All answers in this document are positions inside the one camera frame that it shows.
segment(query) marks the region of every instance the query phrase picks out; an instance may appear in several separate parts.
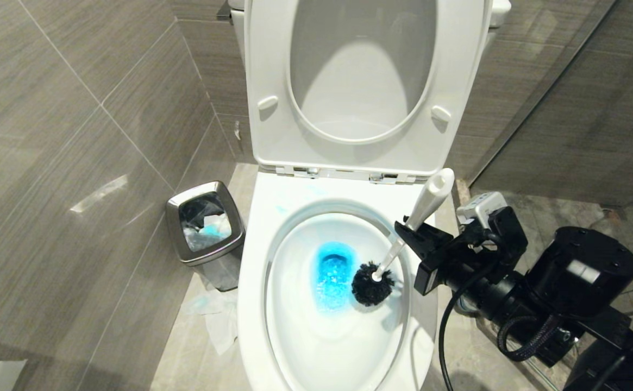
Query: cable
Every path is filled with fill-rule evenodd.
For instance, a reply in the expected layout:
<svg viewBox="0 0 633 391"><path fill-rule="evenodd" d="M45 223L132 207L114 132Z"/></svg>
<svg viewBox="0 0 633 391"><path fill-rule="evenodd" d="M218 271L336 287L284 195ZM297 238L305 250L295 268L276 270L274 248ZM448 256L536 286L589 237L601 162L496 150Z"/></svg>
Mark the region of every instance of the cable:
<svg viewBox="0 0 633 391"><path fill-rule="evenodd" d="M446 331L446 324L449 320L449 315L451 314L454 305L463 295L463 293L467 291L468 288L471 287L471 285L478 282L478 280L490 274L490 272L492 272L492 270L498 264L499 260L500 258L498 258L498 260L496 260L495 262L486 265L483 269L474 274L473 277L464 282L463 285L455 292L455 294L452 295L451 300L449 300L449 303L444 310L444 315L442 315L442 320L440 322L440 367L442 370L442 377L444 378L444 384L446 385L448 391L454 391L454 388L451 386L451 380L449 379L449 373L447 372L446 361L444 359L444 332Z"/></svg>
<svg viewBox="0 0 633 391"><path fill-rule="evenodd" d="M594 387L592 387L591 391L599 391L604 383L609 380L611 374L613 374L613 372L618 369L618 367L620 367L620 364L622 364L624 361L624 355L618 356L609 364L609 366L605 367L605 369L601 371L601 374L599 374L599 378L597 378L597 381L596 383L594 383Z"/></svg>
<svg viewBox="0 0 633 391"><path fill-rule="evenodd" d="M500 331L497 332L497 348L500 349L502 354L512 361L525 361L533 356L538 349L540 349L540 347L553 336L555 331L557 331L557 327L562 323L562 319L560 319L560 317L555 314L550 314L539 331L537 331L526 344L515 351L507 349L507 337L510 334L510 329L515 324L524 322L534 323L538 322L538 320L539 319L537 317L525 316L515 317L506 321L505 324L500 327Z"/></svg>

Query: trash can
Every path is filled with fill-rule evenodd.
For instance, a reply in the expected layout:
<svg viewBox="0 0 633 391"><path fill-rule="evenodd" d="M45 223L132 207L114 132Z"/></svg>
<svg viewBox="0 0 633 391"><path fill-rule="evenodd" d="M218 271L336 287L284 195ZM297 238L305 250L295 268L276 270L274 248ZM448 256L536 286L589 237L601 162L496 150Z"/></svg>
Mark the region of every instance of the trash can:
<svg viewBox="0 0 633 391"><path fill-rule="evenodd" d="M244 224L227 187L213 181L167 202L167 225L179 258L218 291L239 285Z"/></svg>

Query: blue toilet cleaner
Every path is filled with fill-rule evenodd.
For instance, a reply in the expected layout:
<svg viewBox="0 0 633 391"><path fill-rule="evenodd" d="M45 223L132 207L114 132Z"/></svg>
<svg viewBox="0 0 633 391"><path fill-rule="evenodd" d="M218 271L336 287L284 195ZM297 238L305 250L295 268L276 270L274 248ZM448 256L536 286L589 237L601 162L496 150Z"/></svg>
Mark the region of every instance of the blue toilet cleaner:
<svg viewBox="0 0 633 391"><path fill-rule="evenodd" d="M349 245L327 242L314 260L314 300L321 312L337 312L349 304L351 282L356 270L355 252Z"/></svg>

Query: toilet seat hinge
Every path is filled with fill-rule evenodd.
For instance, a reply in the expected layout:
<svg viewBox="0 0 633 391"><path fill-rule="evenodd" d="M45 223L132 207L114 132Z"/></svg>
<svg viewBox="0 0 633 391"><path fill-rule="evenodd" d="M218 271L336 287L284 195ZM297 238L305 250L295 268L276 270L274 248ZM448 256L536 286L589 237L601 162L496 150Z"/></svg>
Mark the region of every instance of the toilet seat hinge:
<svg viewBox="0 0 633 391"><path fill-rule="evenodd" d="M415 175L408 174L392 174L392 173L371 173L369 181L371 183L382 185L395 185L396 183L414 183Z"/></svg>
<svg viewBox="0 0 633 391"><path fill-rule="evenodd" d="M276 166L275 173L278 175L296 176L296 178L319 178L321 170L316 167L292 167Z"/></svg>

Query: white toilet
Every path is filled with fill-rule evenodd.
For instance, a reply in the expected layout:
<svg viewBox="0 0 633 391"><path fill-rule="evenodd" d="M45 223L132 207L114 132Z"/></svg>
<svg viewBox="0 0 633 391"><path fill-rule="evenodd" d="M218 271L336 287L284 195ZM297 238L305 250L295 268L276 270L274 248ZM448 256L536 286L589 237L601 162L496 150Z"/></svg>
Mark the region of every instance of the white toilet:
<svg viewBox="0 0 633 391"><path fill-rule="evenodd" d="M245 15L233 11L261 164L237 307L253 389L420 389L436 295L413 292L418 259L401 252L394 292L376 307L358 304L349 283L360 264L381 262L393 222L443 167L492 8L491 0L248 0Z"/></svg>

